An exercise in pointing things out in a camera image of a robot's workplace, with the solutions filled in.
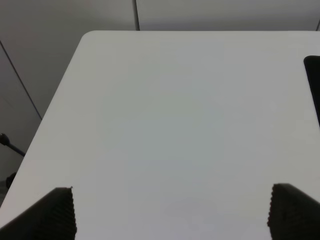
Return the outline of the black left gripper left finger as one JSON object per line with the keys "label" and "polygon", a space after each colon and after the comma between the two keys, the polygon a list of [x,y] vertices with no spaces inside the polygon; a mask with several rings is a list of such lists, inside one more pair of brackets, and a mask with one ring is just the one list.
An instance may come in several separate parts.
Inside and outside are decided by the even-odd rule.
{"label": "black left gripper left finger", "polygon": [[74,240],[76,233],[71,187],[56,187],[0,228],[2,240]]}

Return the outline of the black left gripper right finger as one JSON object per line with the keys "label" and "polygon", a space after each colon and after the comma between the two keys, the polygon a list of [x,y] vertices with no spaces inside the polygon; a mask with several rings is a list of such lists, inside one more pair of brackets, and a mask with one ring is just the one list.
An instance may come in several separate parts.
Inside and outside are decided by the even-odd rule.
{"label": "black left gripper right finger", "polygon": [[273,240],[318,240],[320,203],[291,184],[274,184],[267,226]]}

